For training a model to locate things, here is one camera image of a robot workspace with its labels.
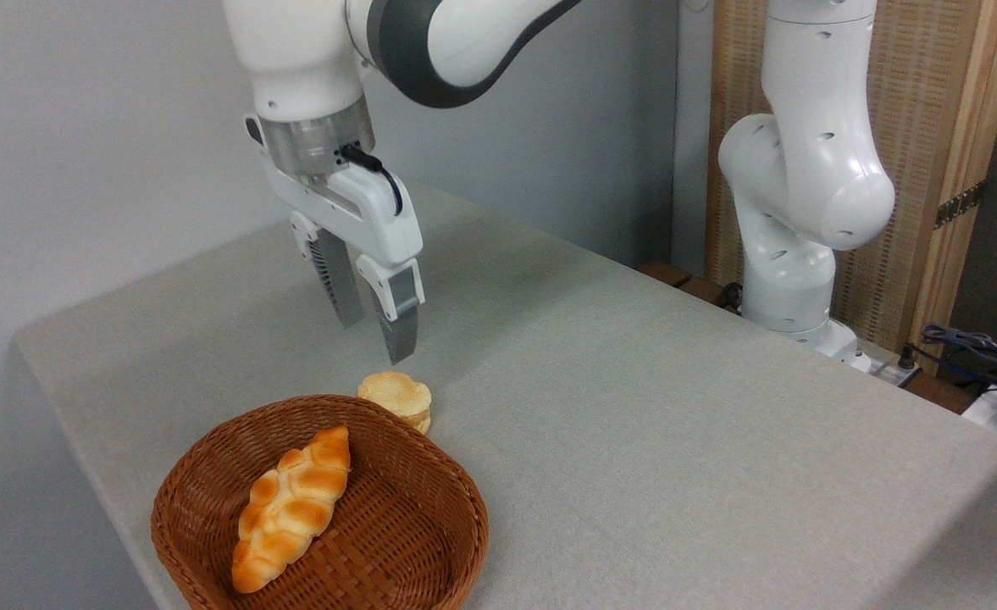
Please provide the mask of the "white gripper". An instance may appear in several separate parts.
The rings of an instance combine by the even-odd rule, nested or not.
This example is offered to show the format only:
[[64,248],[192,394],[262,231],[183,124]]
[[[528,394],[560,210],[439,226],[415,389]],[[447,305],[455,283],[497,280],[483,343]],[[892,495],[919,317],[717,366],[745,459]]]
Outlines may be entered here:
[[397,181],[398,213],[390,181],[379,171],[347,163],[330,175],[289,176],[274,165],[271,140],[258,116],[244,119],[251,138],[261,136],[259,159],[271,188],[296,210],[290,215],[294,239],[317,271],[336,317],[344,327],[365,317],[348,243],[365,253],[357,256],[355,266],[373,297],[387,357],[392,364],[402,362],[416,348],[419,306],[427,302],[416,259],[422,236],[407,188]]

